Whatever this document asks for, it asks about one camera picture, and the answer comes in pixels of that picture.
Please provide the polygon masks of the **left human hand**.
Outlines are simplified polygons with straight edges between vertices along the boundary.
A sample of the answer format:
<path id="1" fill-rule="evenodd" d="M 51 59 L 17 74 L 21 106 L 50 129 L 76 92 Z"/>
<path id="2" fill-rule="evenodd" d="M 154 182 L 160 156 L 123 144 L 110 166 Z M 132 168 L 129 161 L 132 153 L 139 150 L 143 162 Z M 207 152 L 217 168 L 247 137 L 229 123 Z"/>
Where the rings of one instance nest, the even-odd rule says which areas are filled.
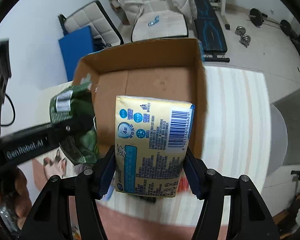
<path id="1" fill-rule="evenodd" d="M 13 226 L 21 230 L 32 203 L 27 189 L 27 179 L 18 167 L 12 168 L 12 173 L 0 179 L 0 209 L 3 207 L 12 214 L 9 220 Z"/>

